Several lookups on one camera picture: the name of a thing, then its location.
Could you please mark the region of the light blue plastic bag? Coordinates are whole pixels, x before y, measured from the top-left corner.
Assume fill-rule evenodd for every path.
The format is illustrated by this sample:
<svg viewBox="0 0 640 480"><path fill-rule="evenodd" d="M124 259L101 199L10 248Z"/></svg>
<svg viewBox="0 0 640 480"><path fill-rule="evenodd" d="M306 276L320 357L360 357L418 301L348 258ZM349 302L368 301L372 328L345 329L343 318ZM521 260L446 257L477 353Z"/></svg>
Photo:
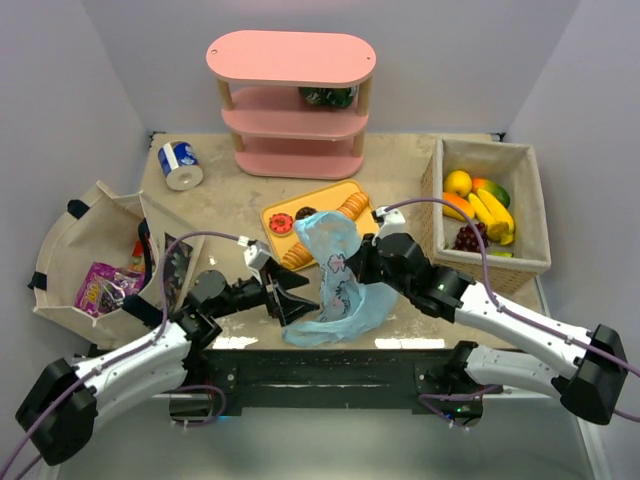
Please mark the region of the light blue plastic bag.
<svg viewBox="0 0 640 480"><path fill-rule="evenodd" d="M319 212L296 221L294 230L321 270L321 312L312 320L285 327L282 339L312 348L351 342L380 327L398 294L383 283L360 282L347 266L347 259L361 246L354 221L335 211Z"/></svg>

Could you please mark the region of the orange yellow mango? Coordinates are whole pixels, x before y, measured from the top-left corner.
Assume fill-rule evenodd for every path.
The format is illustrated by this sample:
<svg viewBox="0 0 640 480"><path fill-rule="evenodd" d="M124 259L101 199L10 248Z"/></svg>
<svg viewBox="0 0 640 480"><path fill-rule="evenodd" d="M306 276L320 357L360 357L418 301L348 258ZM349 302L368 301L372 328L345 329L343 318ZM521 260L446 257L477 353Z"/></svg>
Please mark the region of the orange yellow mango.
<svg viewBox="0 0 640 480"><path fill-rule="evenodd" d="M475 218L474 207L464 198L456 194L444 192L442 199L446 202L446 204L442 206L444 216L461 222L465 222L466 217L471 220Z"/></svg>

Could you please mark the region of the purple snack packet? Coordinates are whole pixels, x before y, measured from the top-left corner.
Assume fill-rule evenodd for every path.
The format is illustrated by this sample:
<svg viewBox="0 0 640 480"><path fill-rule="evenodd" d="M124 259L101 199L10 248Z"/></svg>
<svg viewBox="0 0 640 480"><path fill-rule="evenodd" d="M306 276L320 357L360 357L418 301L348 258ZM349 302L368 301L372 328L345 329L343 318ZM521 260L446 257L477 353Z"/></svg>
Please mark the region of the purple snack packet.
<svg viewBox="0 0 640 480"><path fill-rule="evenodd" d="M76 295L75 307L94 318L111 313L141 289L143 280L141 272L94 262Z"/></svg>

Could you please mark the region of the beige canvas tote bag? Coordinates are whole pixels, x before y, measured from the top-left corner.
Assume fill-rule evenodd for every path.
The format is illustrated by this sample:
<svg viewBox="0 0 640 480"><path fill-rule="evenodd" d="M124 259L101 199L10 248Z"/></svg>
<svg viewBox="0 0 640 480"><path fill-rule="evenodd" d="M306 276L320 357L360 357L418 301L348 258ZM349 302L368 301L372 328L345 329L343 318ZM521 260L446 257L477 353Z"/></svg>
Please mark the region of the beige canvas tote bag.
<svg viewBox="0 0 640 480"><path fill-rule="evenodd" d="M118 196L102 182L80 199L69 201L37 258L29 284L35 294L33 311L102 350L119 348L147 334L150 329L121 308L94 318L75 306L92 264L124 267L130 262L141 224L149 230L153 261L161 259L176 238L195 230L147 194Z"/></svg>

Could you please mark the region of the red-brown chip bag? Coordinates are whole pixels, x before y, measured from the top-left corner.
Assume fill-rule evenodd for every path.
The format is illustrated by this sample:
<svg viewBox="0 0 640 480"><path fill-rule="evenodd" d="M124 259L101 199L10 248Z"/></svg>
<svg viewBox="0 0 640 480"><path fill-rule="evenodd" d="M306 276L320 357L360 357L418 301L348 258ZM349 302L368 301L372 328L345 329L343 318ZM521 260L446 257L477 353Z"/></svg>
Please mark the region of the red-brown chip bag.
<svg viewBox="0 0 640 480"><path fill-rule="evenodd" d="M183 287L187 283L187 274L191 263L193 247L180 241L166 255L163 270L163 284L167 308L170 312L180 303Z"/></svg>

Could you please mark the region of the red snack packet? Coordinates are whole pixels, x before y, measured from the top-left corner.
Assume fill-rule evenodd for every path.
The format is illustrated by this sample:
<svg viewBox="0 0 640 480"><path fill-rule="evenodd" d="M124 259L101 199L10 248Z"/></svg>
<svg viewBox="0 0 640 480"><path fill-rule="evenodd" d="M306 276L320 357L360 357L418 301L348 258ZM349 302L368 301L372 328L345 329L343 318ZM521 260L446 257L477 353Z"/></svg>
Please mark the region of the red snack packet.
<svg viewBox="0 0 640 480"><path fill-rule="evenodd" d="M143 274L147 265L153 266L153 256L148 241L137 240L126 268L134 273Z"/></svg>

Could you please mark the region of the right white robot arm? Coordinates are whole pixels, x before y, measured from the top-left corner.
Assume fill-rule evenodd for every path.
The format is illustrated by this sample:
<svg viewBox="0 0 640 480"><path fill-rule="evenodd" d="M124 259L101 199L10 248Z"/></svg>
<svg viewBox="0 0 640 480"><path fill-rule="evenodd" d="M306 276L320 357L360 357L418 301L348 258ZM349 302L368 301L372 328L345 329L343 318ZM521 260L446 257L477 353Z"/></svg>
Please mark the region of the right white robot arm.
<svg viewBox="0 0 640 480"><path fill-rule="evenodd" d="M459 342L451 359L432 375L450 384L461 402L475 385L516 387L557 399L575 416L610 423L627 378L619 334L599 325L589 331L555 321L500 296L450 267L433 265L406 233L382 239L368 234L346 266L363 284L383 283L421 313L484 331L510 344L499 350Z"/></svg>

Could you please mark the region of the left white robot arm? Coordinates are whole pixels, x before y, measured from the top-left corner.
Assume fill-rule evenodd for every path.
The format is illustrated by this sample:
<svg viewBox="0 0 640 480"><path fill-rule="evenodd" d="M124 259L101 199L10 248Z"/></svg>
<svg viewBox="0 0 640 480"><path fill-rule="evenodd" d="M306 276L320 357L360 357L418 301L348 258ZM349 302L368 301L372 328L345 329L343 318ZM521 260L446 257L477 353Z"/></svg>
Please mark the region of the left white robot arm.
<svg viewBox="0 0 640 480"><path fill-rule="evenodd" d="M273 259L257 275L234 284L216 270L205 271L165 325L100 357L50 363L16 420L44 462L59 465L113 418L154 395L179 389L221 334L218 319L263 307L286 326L318 310L318 303L292 292L308 282Z"/></svg>

